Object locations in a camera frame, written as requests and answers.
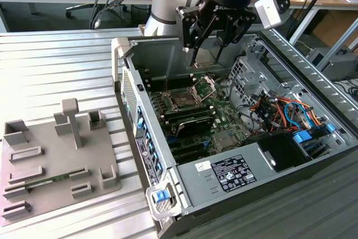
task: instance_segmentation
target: warning label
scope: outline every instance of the warning label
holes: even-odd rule
[[[211,168],[227,193],[256,181],[242,155],[212,163]]]

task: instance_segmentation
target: blue connector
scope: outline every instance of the blue connector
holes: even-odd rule
[[[336,127],[334,127],[332,123],[328,123],[327,124],[327,129],[328,129],[328,131],[333,133],[336,130]]]
[[[160,163],[157,164],[157,172],[158,172],[158,174],[161,174],[161,172],[162,172],[162,166]]]
[[[306,142],[312,139],[311,135],[307,131],[301,131],[295,134],[294,138],[298,143]]]
[[[160,203],[161,201],[165,201],[170,199],[170,193],[168,190],[160,190],[153,194],[155,203]]]
[[[144,124],[144,119],[143,118],[139,118],[138,123],[136,124],[138,129],[142,128]]]
[[[154,148],[153,142],[150,142],[149,143],[149,153],[153,154],[154,150],[155,150],[155,148]]]
[[[156,164],[157,159],[158,159],[158,155],[157,155],[157,153],[155,152],[155,153],[153,154],[153,162],[154,162],[154,164]]]

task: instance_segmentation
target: aluminum profile table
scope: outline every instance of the aluminum profile table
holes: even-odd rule
[[[123,185],[1,227],[0,238],[157,238],[111,80],[111,39],[138,35],[138,29],[123,29],[0,36],[1,128],[10,118],[27,125],[53,120],[60,100],[76,97],[80,113],[100,109],[106,115]]]
[[[81,112],[106,114],[124,184],[111,194],[2,227],[0,238],[157,238],[111,82],[111,39],[139,34],[125,29],[0,37],[1,127],[12,113],[24,115],[27,124],[48,121],[60,99],[74,96]],[[15,99],[23,102],[22,110]],[[357,212],[354,152],[308,180],[179,238],[356,238]]]

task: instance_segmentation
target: black equipment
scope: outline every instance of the black equipment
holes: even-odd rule
[[[220,54],[230,43],[237,43],[256,19],[256,15],[247,9],[251,0],[199,0],[194,7],[177,8],[178,35],[183,46],[194,49],[191,64],[195,63],[199,47],[212,31],[217,33]],[[279,13],[290,6],[290,0],[274,0]]]

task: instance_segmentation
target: green circuit board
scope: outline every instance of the green circuit board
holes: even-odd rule
[[[193,158],[202,158],[237,148],[251,135],[244,122],[238,117],[237,110],[225,96],[224,88],[210,78],[215,87],[213,92],[212,85],[208,84],[204,79],[200,80],[201,78],[196,77],[197,81],[199,81],[194,86],[196,97],[200,96],[201,99],[204,99],[211,93],[202,102],[198,102],[195,96],[193,97],[191,87],[163,92],[150,92],[149,94],[168,145],[174,158],[179,163],[184,163],[187,160],[192,161],[191,156]],[[177,137],[176,134],[175,128],[178,123],[193,120],[198,113],[190,114],[188,118],[184,118],[176,124],[163,121],[164,114],[175,115],[179,111],[191,111],[194,108],[208,106],[213,107],[209,111],[209,117],[213,117],[214,121],[210,129],[202,133],[182,138]]]

